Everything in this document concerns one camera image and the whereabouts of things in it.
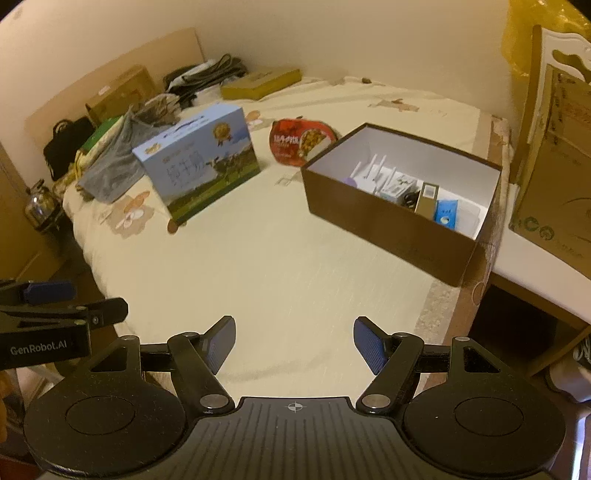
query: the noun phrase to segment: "blue milk carton box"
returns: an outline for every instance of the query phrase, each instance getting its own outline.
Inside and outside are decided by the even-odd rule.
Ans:
[[[261,171],[242,108],[218,103],[133,150],[176,223]]]

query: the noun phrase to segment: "metal screw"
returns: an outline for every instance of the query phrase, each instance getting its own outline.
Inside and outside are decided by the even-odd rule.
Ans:
[[[386,395],[372,393],[361,399],[361,403],[368,408],[384,408],[390,405],[390,399]]]
[[[200,402],[201,405],[203,405],[205,408],[210,408],[213,410],[214,408],[225,407],[226,405],[228,405],[230,401],[228,400],[228,397],[226,397],[225,395],[220,395],[219,393],[211,393],[209,395],[201,397]]]

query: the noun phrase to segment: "wooden cabinet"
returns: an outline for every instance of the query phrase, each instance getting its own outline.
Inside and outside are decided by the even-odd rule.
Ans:
[[[27,222],[25,184],[0,145],[0,278],[48,280],[62,260],[51,238]]]

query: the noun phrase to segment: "bag handle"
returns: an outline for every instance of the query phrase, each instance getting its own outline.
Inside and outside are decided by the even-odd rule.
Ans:
[[[58,123],[56,123],[53,126],[53,136],[55,137],[57,133],[61,132],[66,127],[69,127],[70,125],[73,125],[73,124],[74,124],[74,122],[72,120],[68,120],[67,118],[60,120]]]

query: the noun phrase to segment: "gray cloth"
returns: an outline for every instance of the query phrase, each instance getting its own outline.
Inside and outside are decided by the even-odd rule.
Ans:
[[[140,121],[131,110],[125,114],[119,134],[109,143],[95,163],[84,172],[78,185],[103,203],[113,203],[145,173],[132,149],[169,129]]]

